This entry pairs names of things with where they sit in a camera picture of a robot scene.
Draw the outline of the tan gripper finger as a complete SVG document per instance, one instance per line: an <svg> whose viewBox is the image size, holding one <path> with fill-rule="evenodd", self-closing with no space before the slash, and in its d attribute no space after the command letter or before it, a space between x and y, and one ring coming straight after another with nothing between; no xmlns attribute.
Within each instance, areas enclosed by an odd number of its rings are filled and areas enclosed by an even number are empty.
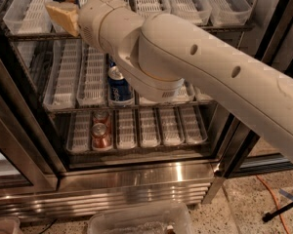
<svg viewBox="0 0 293 234"><path fill-rule="evenodd" d="M70 2L46 2L45 8L52 21L61 26L67 33L77 37L78 29L78 11L77 5Z"/></svg>

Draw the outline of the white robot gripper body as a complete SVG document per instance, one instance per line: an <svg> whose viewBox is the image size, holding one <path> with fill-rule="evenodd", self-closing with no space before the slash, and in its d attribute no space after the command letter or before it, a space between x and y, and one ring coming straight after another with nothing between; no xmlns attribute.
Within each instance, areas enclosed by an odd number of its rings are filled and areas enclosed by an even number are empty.
<svg viewBox="0 0 293 234"><path fill-rule="evenodd" d="M134 12L122 0L88 0L79 10L78 27L82 39L102 53L134 53Z"/></svg>

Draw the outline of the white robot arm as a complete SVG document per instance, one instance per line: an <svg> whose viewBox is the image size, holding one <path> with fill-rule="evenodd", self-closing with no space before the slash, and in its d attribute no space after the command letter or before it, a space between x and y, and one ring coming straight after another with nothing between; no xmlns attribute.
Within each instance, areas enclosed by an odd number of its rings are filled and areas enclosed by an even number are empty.
<svg viewBox="0 0 293 234"><path fill-rule="evenodd" d="M171 14L143 18L122 0L45 7L67 33L111 55L144 98L169 101L190 82L293 163L293 78Z"/></svg>

